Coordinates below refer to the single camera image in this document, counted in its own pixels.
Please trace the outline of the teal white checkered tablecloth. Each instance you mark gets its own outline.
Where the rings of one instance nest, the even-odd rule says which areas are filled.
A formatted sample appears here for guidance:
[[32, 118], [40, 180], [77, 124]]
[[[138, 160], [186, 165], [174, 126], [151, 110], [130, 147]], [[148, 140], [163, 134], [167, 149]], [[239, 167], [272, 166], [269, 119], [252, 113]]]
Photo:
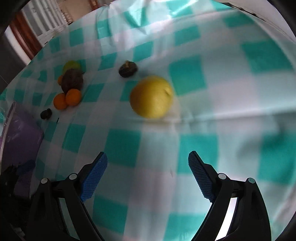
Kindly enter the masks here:
[[[58, 77], [80, 63], [81, 102], [57, 110]], [[123, 78], [125, 61], [138, 71]], [[162, 118], [130, 105], [145, 77], [168, 81]], [[209, 210], [188, 165], [196, 151], [235, 180], [256, 180], [276, 239], [295, 212], [295, 38], [214, 1], [114, 1], [53, 38], [1, 93], [44, 131], [31, 192], [99, 152], [108, 167], [86, 208], [105, 240], [190, 240]], [[40, 113], [50, 108], [49, 120]]]

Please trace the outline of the small orange tangerine behind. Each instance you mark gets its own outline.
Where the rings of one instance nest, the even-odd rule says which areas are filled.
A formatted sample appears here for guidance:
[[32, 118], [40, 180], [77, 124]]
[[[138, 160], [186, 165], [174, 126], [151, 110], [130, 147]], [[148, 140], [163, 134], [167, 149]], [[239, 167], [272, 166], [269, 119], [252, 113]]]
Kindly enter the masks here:
[[61, 84], [62, 84], [62, 78], [63, 78], [63, 76], [62, 76], [62, 75], [60, 75], [60, 76], [58, 77], [58, 84], [59, 84], [59, 85], [61, 85]]

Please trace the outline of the dark brown round fruit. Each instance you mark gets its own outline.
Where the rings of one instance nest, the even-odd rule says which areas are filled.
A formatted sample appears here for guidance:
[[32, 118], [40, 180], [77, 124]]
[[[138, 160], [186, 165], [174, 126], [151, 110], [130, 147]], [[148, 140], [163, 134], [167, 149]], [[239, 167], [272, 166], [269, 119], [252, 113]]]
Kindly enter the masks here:
[[71, 89], [82, 90], [83, 83], [83, 73], [81, 70], [69, 69], [62, 77], [61, 89], [65, 94]]

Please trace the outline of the dark wrinkled passion fruit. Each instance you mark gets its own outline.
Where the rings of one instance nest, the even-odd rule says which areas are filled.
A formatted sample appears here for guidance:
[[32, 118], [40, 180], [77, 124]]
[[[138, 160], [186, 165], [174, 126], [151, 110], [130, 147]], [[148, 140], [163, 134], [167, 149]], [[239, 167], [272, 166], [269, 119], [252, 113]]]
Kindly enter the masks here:
[[125, 61], [118, 70], [118, 73], [123, 78], [133, 76], [138, 71], [137, 65], [132, 61]]

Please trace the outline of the purple storage box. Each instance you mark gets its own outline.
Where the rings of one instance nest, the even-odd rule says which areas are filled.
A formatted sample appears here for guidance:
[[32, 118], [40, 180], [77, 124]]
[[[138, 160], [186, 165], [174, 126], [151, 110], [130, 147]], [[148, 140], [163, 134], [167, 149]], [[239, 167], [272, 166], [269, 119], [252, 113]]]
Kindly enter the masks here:
[[33, 116], [14, 101], [1, 133], [1, 173], [10, 166], [18, 168], [14, 188], [17, 196], [30, 196], [32, 174], [43, 136], [44, 133]]

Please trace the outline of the grey refrigerator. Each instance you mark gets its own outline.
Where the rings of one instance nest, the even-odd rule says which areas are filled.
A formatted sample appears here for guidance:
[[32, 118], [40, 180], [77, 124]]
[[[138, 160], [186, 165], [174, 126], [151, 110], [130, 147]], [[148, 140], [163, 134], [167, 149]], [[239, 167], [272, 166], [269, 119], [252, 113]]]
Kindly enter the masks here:
[[1, 35], [1, 93], [10, 82], [30, 63], [10, 27]]

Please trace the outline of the large yellow pear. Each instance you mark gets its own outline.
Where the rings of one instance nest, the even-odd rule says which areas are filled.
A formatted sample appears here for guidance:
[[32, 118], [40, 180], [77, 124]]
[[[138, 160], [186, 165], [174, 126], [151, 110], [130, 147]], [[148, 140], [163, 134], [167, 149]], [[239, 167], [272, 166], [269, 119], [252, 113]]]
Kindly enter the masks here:
[[169, 111], [173, 99], [171, 84], [156, 75], [142, 79], [129, 96], [132, 110], [143, 118], [162, 118]]

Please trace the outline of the white cabinet with wood frame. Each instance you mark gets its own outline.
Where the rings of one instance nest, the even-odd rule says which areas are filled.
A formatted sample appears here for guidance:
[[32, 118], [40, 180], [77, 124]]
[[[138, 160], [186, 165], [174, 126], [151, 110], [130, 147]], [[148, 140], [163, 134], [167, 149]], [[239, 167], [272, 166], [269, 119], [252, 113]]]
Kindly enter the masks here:
[[28, 1], [14, 16], [9, 28], [25, 63], [74, 21], [100, 8], [100, 1]]

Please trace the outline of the yellow-green apple at back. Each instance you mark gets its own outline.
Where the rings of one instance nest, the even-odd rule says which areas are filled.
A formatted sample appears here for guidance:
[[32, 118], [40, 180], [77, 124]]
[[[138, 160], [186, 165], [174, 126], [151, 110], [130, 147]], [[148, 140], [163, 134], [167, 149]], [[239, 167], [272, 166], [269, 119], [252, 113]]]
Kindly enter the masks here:
[[65, 65], [63, 66], [62, 74], [65, 74], [70, 69], [78, 69], [78, 70], [80, 70], [81, 65], [77, 61], [70, 60], [70, 61], [66, 62]]

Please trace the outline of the small dark fruit piece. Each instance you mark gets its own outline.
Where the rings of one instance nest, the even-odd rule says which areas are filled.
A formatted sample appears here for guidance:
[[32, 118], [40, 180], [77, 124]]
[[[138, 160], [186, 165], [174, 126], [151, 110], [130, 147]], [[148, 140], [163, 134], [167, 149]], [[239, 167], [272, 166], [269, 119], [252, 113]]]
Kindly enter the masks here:
[[40, 118], [42, 120], [49, 120], [51, 118], [52, 114], [53, 114], [52, 110], [50, 108], [48, 108], [40, 113]]

